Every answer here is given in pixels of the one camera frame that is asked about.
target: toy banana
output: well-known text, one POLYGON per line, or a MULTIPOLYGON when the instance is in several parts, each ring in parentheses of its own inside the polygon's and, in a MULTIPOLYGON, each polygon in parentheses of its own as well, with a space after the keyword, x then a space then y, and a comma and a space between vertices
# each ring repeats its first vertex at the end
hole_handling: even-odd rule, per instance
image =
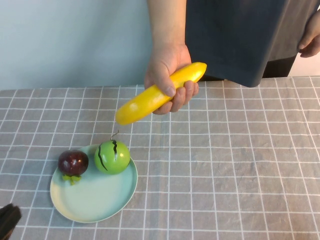
MULTIPOLYGON (((183 87, 187 81, 198 82, 206 69, 205 63, 194 62, 173 73, 170 79, 177 89, 183 87)), ((115 114, 115 120, 120 125, 132 124, 151 114, 171 99, 172 97, 163 94, 156 85, 152 85, 120 107, 115 114)))

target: plate rim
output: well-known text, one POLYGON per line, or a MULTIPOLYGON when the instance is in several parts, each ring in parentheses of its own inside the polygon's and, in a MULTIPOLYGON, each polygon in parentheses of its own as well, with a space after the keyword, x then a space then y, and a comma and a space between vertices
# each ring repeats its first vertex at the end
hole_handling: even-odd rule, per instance
MULTIPOLYGON (((92 147, 92 148, 97 148, 98 146, 99 146, 99 144, 92 144, 92 145, 88 145, 88 146, 81 147, 81 148, 79 148, 78 150, 79 150, 79 151, 82 151, 82 149, 84 149, 84 148, 90 148, 90 147, 92 147)), ((71 219, 71 218, 65 216, 65 215, 62 213, 62 211, 60 211, 60 210, 56 207, 54 198, 53 198, 53 196, 52 196, 52 195, 53 195, 53 177, 54 177, 55 173, 56 173, 57 171, 59 171, 58 167, 55 169, 54 173, 52 174, 51 181, 50 181, 50 198, 51 198, 51 202, 53 203, 54 209, 56 209, 56 210, 57 210, 62 216, 64 216, 66 219, 69 219, 69 220, 71 220, 71 221, 74 221, 74 222, 77 222, 77 223, 81 223, 81 224, 98 223, 98 222, 104 221, 104 220, 109 219, 109 218, 113 217, 114 215, 118 214, 118 213, 119 213, 122 209, 124 209, 125 206, 131 201, 131 199, 133 198, 133 196, 134 196, 134 194, 135 194, 135 192, 136 192, 136 190, 137 190, 138 177, 139 177, 139 175, 138 175, 138 169, 137 169, 137 166, 136 166, 136 164, 135 164, 135 161, 132 159, 131 156, 130 156, 130 161, 132 161, 132 163, 133 163, 133 166, 134 166, 134 171, 133 171, 133 172, 134 172, 134 174, 135 174, 135 176, 136 176, 136 181, 135 181, 135 184, 134 184, 134 190, 133 190, 130 198, 128 199, 128 201, 126 201, 126 203, 125 203, 117 212, 115 212, 114 214, 112 214, 112 215, 110 215, 110 216, 108 216, 108 217, 105 217, 105 218, 103 218, 103 219, 96 220, 96 221, 78 221, 78 220, 74 220, 74 219, 71 219)))

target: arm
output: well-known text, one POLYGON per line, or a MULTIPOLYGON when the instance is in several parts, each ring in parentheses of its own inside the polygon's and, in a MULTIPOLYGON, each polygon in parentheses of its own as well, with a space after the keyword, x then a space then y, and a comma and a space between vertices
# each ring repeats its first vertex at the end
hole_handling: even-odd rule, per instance
POLYGON ((199 85, 187 81, 175 89, 170 75, 191 64, 185 44, 187 0, 147 0, 152 33, 152 54, 145 74, 144 87, 155 84, 172 101, 165 103, 155 114, 177 112, 199 92, 199 85))
POLYGON ((154 45, 185 43, 187 0, 147 0, 154 45))

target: table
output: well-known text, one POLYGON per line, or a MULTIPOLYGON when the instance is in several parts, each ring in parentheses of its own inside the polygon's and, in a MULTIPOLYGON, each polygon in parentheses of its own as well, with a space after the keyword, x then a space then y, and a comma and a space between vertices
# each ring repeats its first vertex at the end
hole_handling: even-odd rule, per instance
POLYGON ((320 239, 320 77, 201 82, 179 112, 117 125, 142 91, 0 91, 0 206, 23 214, 12 240, 320 239), (57 157, 117 130, 138 169, 132 200, 105 221, 67 220, 49 193, 57 157))

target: plate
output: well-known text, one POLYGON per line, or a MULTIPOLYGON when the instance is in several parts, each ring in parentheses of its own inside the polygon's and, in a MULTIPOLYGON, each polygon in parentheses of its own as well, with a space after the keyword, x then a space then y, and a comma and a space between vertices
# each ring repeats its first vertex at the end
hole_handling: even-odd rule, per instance
POLYGON ((88 155, 89 166, 75 185, 64 181, 58 168, 51 179, 54 207, 75 222, 95 223, 112 217, 127 205, 137 187, 138 172, 132 159, 128 167, 116 175, 104 174, 96 168, 94 155, 98 146, 79 149, 88 155))

